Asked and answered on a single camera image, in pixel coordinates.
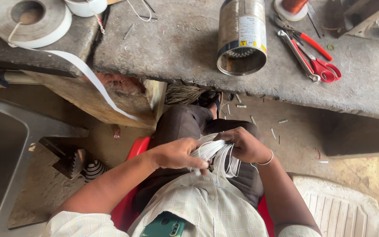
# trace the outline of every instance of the red plastic chair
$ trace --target red plastic chair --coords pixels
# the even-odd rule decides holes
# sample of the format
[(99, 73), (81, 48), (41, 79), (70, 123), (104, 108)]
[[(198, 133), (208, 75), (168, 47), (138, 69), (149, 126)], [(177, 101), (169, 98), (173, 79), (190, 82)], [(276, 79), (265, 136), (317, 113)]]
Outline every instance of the red plastic chair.
[[(131, 150), (128, 153), (126, 160), (129, 160), (133, 158), (134, 156), (147, 151), (149, 142), (150, 142), (150, 137), (137, 138), (133, 146), (131, 147)], [(138, 186), (132, 189), (111, 212), (111, 220), (113, 221), (114, 226), (123, 232), (127, 232), (131, 224), (140, 215), (135, 205), (133, 205), (132, 203), (134, 195), (137, 193), (137, 191), (138, 191)], [(261, 217), (263, 218), (264, 223), (266, 224), (269, 237), (275, 237), (274, 224), (268, 213), (265, 196), (261, 199), (260, 203), (258, 204), (257, 210), (260, 213)]]

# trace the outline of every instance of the forearm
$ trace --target forearm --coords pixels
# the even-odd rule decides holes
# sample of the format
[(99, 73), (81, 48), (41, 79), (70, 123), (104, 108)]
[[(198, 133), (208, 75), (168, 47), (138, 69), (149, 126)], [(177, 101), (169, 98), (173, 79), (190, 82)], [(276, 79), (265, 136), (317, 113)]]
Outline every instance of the forearm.
[(264, 186), (267, 209), (275, 225), (275, 232), (293, 224), (320, 230), (292, 180), (276, 157), (267, 165), (257, 165)]
[(81, 187), (56, 210), (77, 213), (106, 213), (156, 170), (151, 154), (144, 152), (109, 170)]

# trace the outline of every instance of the man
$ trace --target man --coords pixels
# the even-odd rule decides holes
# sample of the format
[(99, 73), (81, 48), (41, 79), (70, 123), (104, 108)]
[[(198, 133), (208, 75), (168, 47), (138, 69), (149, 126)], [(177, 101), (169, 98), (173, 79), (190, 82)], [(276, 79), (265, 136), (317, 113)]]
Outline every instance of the man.
[[(303, 198), (272, 151), (260, 142), (257, 127), (246, 121), (217, 119), (217, 111), (215, 103), (208, 108), (169, 108), (157, 124), (150, 149), (80, 188), (55, 212), (47, 234), (160, 236), (148, 226), (163, 225), (154, 221), (162, 214), (184, 219), (182, 236), (266, 237), (264, 221), (256, 211), (265, 195), (276, 236), (319, 237)], [(189, 156), (199, 145), (200, 134), (215, 132), (219, 132), (216, 140), (234, 143), (232, 155), (243, 161), (238, 177), (218, 177), (207, 170), (207, 162)], [(202, 169), (203, 176), (190, 173), (187, 167)], [(113, 226), (109, 214), (137, 185), (135, 202), (141, 214), (127, 234)]]

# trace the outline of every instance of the dark brown trousers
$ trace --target dark brown trousers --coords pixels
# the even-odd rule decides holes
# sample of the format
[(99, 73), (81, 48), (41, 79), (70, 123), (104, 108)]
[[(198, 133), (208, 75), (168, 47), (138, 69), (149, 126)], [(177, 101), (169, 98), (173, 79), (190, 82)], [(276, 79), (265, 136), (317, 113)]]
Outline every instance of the dark brown trousers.
[[(207, 108), (196, 105), (173, 105), (159, 119), (154, 137), (150, 140), (149, 149), (182, 137), (199, 139), (200, 134), (208, 135), (237, 127), (245, 128), (262, 142), (262, 135), (253, 123), (220, 118), (213, 120), (213, 114)], [(147, 177), (139, 185), (140, 189), (135, 195), (134, 201), (139, 212), (143, 211), (150, 199), (162, 186), (187, 173), (189, 173), (187, 168), (157, 169)], [(250, 163), (241, 162), (239, 175), (227, 179), (247, 197), (249, 203), (256, 209), (259, 198), (264, 194), (257, 170)]]

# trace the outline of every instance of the wooden block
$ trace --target wooden block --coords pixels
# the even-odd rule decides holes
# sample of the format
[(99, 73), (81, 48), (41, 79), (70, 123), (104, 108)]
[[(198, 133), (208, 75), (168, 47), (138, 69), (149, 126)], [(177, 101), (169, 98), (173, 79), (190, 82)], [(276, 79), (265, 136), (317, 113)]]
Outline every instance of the wooden block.
[(124, 1), (124, 0), (108, 0), (108, 5), (118, 3), (118, 2), (122, 2), (122, 1)]

